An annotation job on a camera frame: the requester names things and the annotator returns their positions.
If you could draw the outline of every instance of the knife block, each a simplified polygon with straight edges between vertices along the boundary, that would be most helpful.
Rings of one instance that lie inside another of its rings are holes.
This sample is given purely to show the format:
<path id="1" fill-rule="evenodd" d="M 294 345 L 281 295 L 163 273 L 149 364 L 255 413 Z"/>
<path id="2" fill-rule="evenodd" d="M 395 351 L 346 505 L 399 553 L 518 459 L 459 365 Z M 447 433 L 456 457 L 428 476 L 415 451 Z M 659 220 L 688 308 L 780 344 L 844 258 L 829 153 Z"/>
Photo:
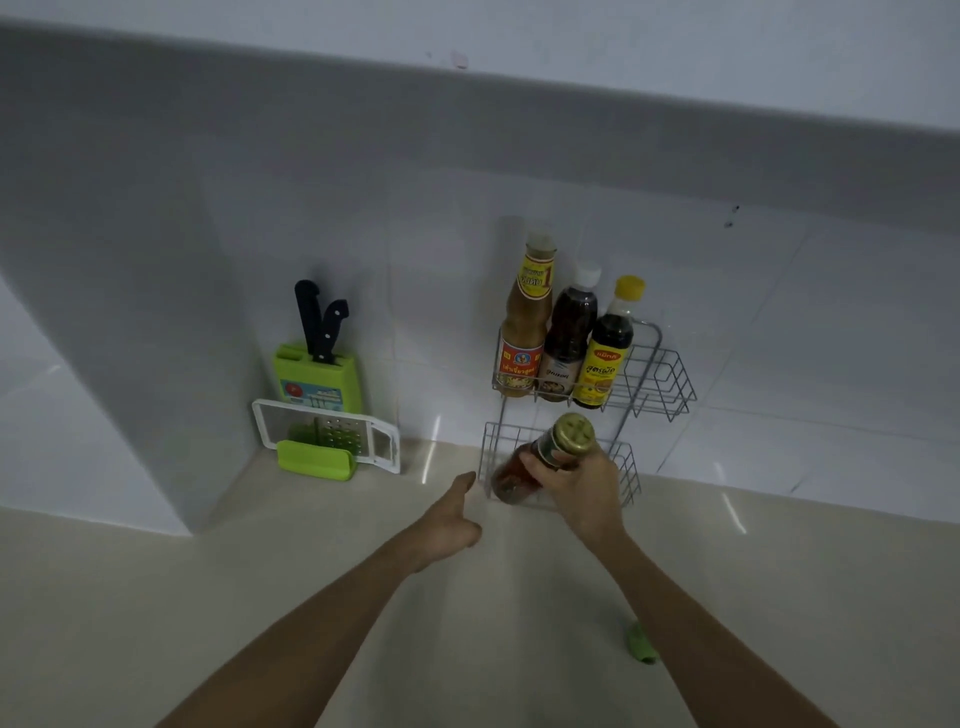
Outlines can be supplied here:
<path id="1" fill-rule="evenodd" d="M 274 354 L 274 371 L 284 401 L 334 412 L 364 414 L 356 359 L 336 354 L 336 364 L 314 361 L 305 344 L 283 344 Z"/>

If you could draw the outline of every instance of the green grater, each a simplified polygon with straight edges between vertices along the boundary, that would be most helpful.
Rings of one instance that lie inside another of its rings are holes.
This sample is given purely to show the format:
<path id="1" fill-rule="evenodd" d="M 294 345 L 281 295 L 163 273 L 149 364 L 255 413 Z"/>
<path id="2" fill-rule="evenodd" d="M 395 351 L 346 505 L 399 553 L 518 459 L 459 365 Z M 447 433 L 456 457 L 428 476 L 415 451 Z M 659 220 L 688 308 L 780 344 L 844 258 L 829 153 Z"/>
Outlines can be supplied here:
<path id="1" fill-rule="evenodd" d="M 273 400 L 256 400 L 253 416 L 284 470 L 334 480 L 349 480 L 356 463 L 400 472 L 400 432 L 375 417 Z"/>

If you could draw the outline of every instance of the knife handle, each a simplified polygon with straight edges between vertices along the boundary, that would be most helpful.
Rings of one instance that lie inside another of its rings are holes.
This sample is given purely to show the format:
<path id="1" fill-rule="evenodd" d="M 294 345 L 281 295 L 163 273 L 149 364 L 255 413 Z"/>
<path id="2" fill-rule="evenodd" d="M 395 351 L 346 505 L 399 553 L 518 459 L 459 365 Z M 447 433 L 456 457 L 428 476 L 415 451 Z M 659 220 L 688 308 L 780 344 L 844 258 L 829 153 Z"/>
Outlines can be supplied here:
<path id="1" fill-rule="evenodd" d="M 314 361 L 320 361 L 323 364 L 337 363 L 336 357 L 333 355 L 333 346 L 337 343 L 337 337 L 340 336 L 340 322 L 349 315 L 350 309 L 346 299 L 337 299 L 326 307 L 317 344 L 317 356 L 319 358 L 314 358 Z"/>
<path id="2" fill-rule="evenodd" d="M 297 308 L 300 310 L 300 323 L 303 324 L 303 338 L 306 339 L 306 350 L 314 361 L 320 355 L 319 343 L 322 337 L 322 320 L 320 314 L 320 288 L 312 280 L 299 280 L 294 286 L 297 296 Z"/>

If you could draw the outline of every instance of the hand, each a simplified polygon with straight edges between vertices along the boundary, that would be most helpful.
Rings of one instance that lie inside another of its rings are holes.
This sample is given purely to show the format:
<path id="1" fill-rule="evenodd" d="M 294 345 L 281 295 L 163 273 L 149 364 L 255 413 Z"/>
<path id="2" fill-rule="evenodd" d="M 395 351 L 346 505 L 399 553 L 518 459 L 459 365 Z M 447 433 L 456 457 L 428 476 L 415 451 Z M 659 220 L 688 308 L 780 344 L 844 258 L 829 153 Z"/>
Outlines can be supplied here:
<path id="1" fill-rule="evenodd" d="M 573 471 L 555 471 L 530 452 L 520 460 L 557 503 L 566 524 L 590 550 L 625 533 L 620 510 L 619 470 L 599 446 Z"/>
<path id="2" fill-rule="evenodd" d="M 464 498 L 476 477 L 477 473 L 457 475 L 450 489 L 426 513 L 392 539 L 410 554 L 414 571 L 422 571 L 480 540 L 480 524 L 464 518 Z"/>

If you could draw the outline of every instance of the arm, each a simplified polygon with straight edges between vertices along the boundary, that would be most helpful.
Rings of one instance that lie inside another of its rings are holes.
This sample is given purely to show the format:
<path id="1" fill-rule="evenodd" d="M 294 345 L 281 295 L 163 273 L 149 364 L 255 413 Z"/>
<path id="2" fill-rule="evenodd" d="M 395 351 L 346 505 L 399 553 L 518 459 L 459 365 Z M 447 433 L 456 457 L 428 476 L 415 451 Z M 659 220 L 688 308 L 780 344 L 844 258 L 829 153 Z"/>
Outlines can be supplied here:
<path id="1" fill-rule="evenodd" d="M 457 475 L 418 521 L 275 622 L 159 728 L 312 728 L 403 580 L 480 540 L 480 526 L 464 518 L 464 496 L 475 477 Z"/>
<path id="2" fill-rule="evenodd" d="M 527 470 L 627 597 L 701 728 L 836 728 L 661 571 L 623 526 L 613 462 L 595 450 L 576 471 L 529 453 Z"/>

